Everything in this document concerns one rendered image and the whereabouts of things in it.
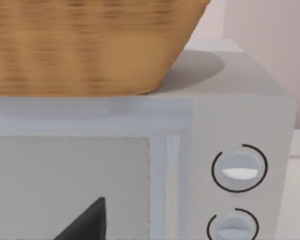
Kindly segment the pale microwave door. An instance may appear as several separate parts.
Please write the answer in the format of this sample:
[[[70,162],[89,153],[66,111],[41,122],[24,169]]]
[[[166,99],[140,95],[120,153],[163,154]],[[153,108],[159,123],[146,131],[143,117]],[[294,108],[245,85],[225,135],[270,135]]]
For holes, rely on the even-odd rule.
[[[0,240],[53,240],[105,197],[107,236],[166,240],[166,140],[189,157],[181,97],[0,97]]]

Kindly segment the pale microwave oven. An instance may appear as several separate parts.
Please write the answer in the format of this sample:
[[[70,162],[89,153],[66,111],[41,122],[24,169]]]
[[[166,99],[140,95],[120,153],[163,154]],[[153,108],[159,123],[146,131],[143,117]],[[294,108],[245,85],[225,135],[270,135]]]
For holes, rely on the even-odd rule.
[[[217,240],[218,221],[234,212],[252,221],[250,240],[275,240],[296,102],[262,67],[229,40],[191,42],[159,90],[126,97],[193,102],[177,240]],[[243,190],[218,177],[219,160],[236,150],[257,154],[262,164],[259,180]]]

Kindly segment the pale microwave knob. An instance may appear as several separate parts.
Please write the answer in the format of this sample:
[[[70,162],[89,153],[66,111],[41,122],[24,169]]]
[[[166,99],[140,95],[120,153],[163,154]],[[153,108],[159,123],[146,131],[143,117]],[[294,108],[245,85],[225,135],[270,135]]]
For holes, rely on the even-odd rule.
[[[248,216],[233,212],[224,216],[214,227],[217,240],[250,240],[255,227]]]
[[[218,161],[218,179],[231,190],[245,190],[258,182],[262,172],[260,157],[249,150],[225,153]]]

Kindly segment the woven wicker basket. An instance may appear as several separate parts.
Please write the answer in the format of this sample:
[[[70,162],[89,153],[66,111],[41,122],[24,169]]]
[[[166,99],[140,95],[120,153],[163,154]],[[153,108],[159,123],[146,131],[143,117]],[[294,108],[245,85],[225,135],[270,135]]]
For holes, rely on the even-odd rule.
[[[153,92],[211,0],[0,0],[0,96]]]

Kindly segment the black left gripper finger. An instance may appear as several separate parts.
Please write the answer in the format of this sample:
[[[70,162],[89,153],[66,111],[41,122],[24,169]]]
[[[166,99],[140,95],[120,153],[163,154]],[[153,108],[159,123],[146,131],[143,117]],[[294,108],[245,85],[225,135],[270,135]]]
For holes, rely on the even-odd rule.
[[[106,240],[106,198],[99,197],[53,240]]]

